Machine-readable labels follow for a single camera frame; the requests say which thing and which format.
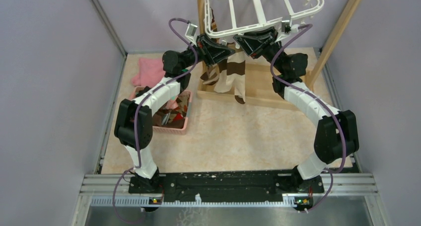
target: gray panel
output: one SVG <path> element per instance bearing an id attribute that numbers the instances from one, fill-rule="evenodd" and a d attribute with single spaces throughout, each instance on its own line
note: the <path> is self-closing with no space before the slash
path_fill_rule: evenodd
<path id="1" fill-rule="evenodd" d="M 360 164 L 393 225 L 421 221 L 419 10 L 419 0 L 362 0 L 329 59 L 341 102 L 357 117 Z"/>
<path id="2" fill-rule="evenodd" d="M 0 0 L 0 225 L 69 225 L 122 56 L 89 0 Z"/>
<path id="3" fill-rule="evenodd" d="M 198 21 L 197 0 L 99 0 L 128 52 L 156 52 L 169 49 L 185 49 L 186 46 L 168 28 L 168 20 L 182 17 Z M 234 0 L 239 7 L 236 13 L 240 25 L 257 23 L 250 0 Z M 277 0 L 263 0 L 268 17 L 279 17 L 283 12 Z M 292 47 L 321 47 L 336 23 L 347 0 L 325 0 L 324 9 L 307 23 L 314 27 Z M 228 2 L 213 5 L 217 24 L 230 27 L 226 13 Z M 184 33 L 185 26 L 177 24 Z"/>
<path id="4" fill-rule="evenodd" d="M 140 208 L 119 208 L 126 220 L 144 217 Z M 123 226 L 112 207 L 91 207 L 86 225 Z M 148 213 L 143 226 L 218 225 L 218 226 L 370 226 L 364 197 L 329 197 L 317 211 L 298 214 L 292 208 L 161 208 Z"/>

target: gray floor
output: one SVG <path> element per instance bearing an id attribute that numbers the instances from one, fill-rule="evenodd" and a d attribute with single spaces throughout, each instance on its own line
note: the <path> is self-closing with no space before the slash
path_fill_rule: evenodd
<path id="1" fill-rule="evenodd" d="M 141 213 L 139 208 L 118 208 L 121 217 L 142 226 L 371 226 L 364 197 L 329 197 L 316 211 L 298 214 L 291 208 L 161 208 Z M 91 207 L 87 226 L 125 226 L 112 207 Z"/>

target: wooden frame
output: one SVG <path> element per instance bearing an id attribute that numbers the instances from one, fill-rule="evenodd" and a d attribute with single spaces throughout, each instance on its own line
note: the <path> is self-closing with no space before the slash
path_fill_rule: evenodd
<path id="1" fill-rule="evenodd" d="M 205 19 L 205 1 L 204 0 L 197 0 L 198 2 L 198 11 L 199 11 L 199 28 L 200 33 L 205 32 L 204 22 Z M 347 5 L 345 6 L 344 10 L 342 11 L 341 16 L 339 17 L 335 27 L 333 28 L 332 32 L 330 33 L 321 53 L 319 60 L 317 61 L 314 69 L 312 71 L 308 71 L 307 74 L 304 76 L 303 81 L 306 83 L 309 89 L 313 90 L 314 83 L 317 77 L 320 75 L 323 67 L 325 66 L 328 58 L 333 52 L 333 49 L 336 47 L 340 37 L 342 36 L 345 28 L 347 27 L 350 19 L 352 18 L 356 8 L 360 4 L 361 0 L 348 0 Z M 206 71 L 206 66 L 203 65 L 203 72 Z M 248 77 L 247 72 L 254 72 L 258 74 L 262 74 L 261 72 L 269 72 L 267 65 L 258 65 L 258 64 L 250 64 L 246 62 L 246 78 Z M 258 106 L 265 106 L 265 107 L 273 107 L 273 108 L 281 108 L 281 109 L 296 109 L 291 103 L 281 99 L 277 94 L 273 93 L 272 95 L 266 93 L 266 98 L 256 97 L 256 96 L 248 96 L 248 91 L 246 90 L 246 104 L 251 105 L 258 105 Z M 211 100 L 220 100 L 220 101 L 235 101 L 232 93 L 216 93 L 213 92 L 213 86 L 203 85 L 202 80 L 199 81 L 198 86 L 198 97 L 204 99 L 211 99 Z"/>

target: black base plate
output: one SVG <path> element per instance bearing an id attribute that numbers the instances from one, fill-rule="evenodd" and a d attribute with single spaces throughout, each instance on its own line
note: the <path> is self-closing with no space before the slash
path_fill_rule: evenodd
<path id="1" fill-rule="evenodd" d="M 266 170 L 160 174 L 160 187 L 153 193 L 164 190 L 166 202 L 194 202 L 197 194 L 202 202 L 280 202 L 282 194 L 298 193 L 290 185 L 290 173 L 291 170 Z M 312 182 L 313 193 L 324 192 L 319 182 L 320 176 Z M 129 193 L 151 192 L 131 186 Z"/>

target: white wall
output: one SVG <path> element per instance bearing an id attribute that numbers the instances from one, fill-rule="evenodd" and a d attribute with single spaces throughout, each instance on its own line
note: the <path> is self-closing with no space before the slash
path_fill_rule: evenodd
<path id="1" fill-rule="evenodd" d="M 89 0 L 0 0 L 0 225 L 69 225 L 122 56 Z"/>
<path id="2" fill-rule="evenodd" d="M 168 20 L 182 17 L 198 21 L 197 0 L 100 0 L 124 47 L 130 52 L 163 52 L 169 49 L 182 50 L 186 46 L 168 28 Z M 322 47 L 347 0 L 325 0 L 324 9 L 307 23 L 314 27 L 293 43 L 295 47 Z M 278 0 L 265 0 L 265 11 L 275 18 L 283 13 Z M 250 0 L 235 0 L 239 24 L 257 23 Z M 221 0 L 213 5 L 220 29 L 231 21 L 217 15 L 226 13 L 228 2 Z"/>
<path id="3" fill-rule="evenodd" d="M 420 225 L 421 4 L 363 0 L 329 59 L 393 225 Z"/>

